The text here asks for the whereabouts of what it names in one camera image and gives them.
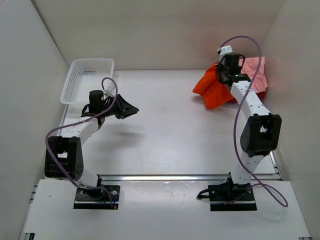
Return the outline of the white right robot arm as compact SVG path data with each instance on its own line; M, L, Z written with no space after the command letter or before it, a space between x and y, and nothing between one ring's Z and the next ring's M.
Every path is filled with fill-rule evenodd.
M282 119L272 114L261 102L250 86L250 77L241 73L239 60L245 60L241 54L219 51L219 62L216 65L218 81L227 86L230 94L239 103L246 124L240 135L242 149L237 167L230 173L229 181L224 187L224 195L229 200L236 200L242 195L241 186L249 185L251 176L259 163L278 146Z

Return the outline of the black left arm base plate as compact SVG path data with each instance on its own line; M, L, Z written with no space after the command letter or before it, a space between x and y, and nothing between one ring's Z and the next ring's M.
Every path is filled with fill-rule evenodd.
M73 208L81 210L117 210L120 200L120 185L105 185L111 198L100 189L78 188L75 193Z

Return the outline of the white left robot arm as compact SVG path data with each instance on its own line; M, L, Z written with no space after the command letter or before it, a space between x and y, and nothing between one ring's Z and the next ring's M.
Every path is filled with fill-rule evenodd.
M86 188L93 199L104 195L101 178L85 169L82 145L100 130L107 117L126 119L139 112L120 94L106 95L102 90L89 93L89 103L82 109L80 121L68 125L63 135L49 136L45 140L44 174L47 178L68 179L78 188Z

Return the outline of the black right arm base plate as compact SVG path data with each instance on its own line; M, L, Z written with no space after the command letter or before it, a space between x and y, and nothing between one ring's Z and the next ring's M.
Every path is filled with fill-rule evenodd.
M252 185L235 184L227 180L220 184L210 184L200 191L198 200L208 199L211 212L256 211L257 205Z

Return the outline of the dark red folded t-shirt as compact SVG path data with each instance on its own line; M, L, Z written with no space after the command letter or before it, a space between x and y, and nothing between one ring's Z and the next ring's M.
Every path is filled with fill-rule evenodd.
M266 93L267 93L266 91L259 92L259 93L257 93L257 96L259 97L260 100L263 100L266 96ZM238 101L235 98L232 98L231 100L227 101L226 103L227 104L237 104Z

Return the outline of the pink folded t-shirt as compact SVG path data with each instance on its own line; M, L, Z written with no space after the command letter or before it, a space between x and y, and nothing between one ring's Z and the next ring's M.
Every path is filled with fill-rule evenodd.
M259 57L246 58L242 66L241 73L247 74L249 78L252 80L254 77L254 74L256 73L259 59L260 59ZM252 84L252 88L257 94L266 92L268 87L267 80L264 74L265 63L266 63L265 57L262 56L257 75Z

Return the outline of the aluminium table rail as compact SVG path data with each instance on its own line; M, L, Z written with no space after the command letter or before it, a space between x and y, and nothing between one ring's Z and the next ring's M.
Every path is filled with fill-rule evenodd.
M237 165L236 112L231 106L140 106L127 119L109 117L83 144L84 167L106 180L223 179Z

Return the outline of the orange t-shirt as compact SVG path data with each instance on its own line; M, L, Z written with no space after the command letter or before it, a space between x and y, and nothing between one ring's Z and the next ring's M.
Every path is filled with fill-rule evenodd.
M214 63L210 66L197 82L192 92L202 97L204 106L208 110L218 108L225 103L232 103L235 101L229 89L218 81L216 76L216 65Z

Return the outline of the white plastic basket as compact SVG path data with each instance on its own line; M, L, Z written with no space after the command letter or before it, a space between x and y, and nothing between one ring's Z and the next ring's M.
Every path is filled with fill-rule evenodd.
M75 59L69 68L60 96L65 105L84 104L89 101L89 93L102 88L105 77L112 78L115 61L107 57Z

